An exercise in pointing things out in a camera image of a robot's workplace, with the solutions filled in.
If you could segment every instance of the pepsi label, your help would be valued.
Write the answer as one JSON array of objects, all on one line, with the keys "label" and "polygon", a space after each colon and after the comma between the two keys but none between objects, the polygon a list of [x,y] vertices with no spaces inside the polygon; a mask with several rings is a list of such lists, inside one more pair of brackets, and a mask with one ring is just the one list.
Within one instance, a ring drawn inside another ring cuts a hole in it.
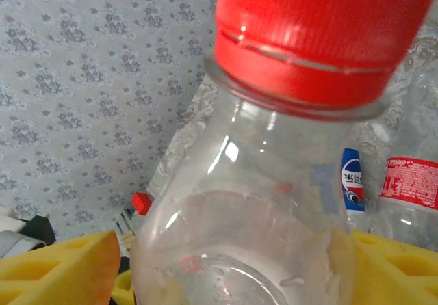
[{"label": "pepsi label", "polygon": [[347,210],[365,211],[359,151],[350,148],[344,149],[341,181]]}]

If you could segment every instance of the bottle cap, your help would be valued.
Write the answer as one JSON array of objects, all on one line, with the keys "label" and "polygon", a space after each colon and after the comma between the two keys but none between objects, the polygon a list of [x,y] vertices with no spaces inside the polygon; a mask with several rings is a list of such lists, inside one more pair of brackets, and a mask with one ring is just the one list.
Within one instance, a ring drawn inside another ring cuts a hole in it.
[{"label": "bottle cap", "polygon": [[131,204],[136,209],[138,215],[144,216],[152,206],[151,197],[144,192],[135,192],[131,199]]},{"label": "bottle cap", "polygon": [[432,0],[218,0],[214,58],[232,77],[331,107],[375,101]]}]

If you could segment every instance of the clear plastic bottle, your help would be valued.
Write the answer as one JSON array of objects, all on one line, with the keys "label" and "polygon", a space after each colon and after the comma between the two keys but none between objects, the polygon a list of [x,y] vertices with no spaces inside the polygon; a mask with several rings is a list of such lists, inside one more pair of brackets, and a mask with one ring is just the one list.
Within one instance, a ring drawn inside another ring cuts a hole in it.
[{"label": "clear plastic bottle", "polygon": [[438,61],[414,75],[403,110],[378,213],[386,237],[438,251]]},{"label": "clear plastic bottle", "polygon": [[430,1],[218,0],[218,98],[131,249],[139,305],[350,304],[344,139]]},{"label": "clear plastic bottle", "polygon": [[258,105],[233,95],[241,86],[212,61],[207,71],[222,85],[211,121],[131,250],[140,304],[349,304],[339,159],[352,120],[382,107],[326,111],[251,94]]}]

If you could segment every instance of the red plastic piece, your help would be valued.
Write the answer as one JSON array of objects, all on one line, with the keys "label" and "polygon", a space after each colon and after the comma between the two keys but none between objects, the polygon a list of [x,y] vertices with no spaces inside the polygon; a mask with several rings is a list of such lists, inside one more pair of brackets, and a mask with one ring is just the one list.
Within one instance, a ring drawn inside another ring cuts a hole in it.
[{"label": "red plastic piece", "polygon": [[179,261],[182,270],[187,274],[193,274],[202,270],[202,264],[196,255],[185,257]]},{"label": "red plastic piece", "polygon": [[290,194],[293,189],[292,183],[277,183],[275,185],[275,191],[279,194]]},{"label": "red plastic piece", "polygon": [[218,0],[214,57],[264,92],[356,107],[383,93],[431,3]]},{"label": "red plastic piece", "polygon": [[136,192],[131,200],[132,205],[136,209],[138,215],[146,215],[151,208],[152,200],[148,194]]}]

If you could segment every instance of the floral patterned wallpaper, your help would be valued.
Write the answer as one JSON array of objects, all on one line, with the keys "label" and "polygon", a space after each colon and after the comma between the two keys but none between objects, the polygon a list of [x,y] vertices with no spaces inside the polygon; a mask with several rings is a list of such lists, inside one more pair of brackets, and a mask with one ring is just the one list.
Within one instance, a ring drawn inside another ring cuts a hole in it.
[{"label": "floral patterned wallpaper", "polygon": [[216,0],[0,0],[0,204],[111,228],[203,78]]}]

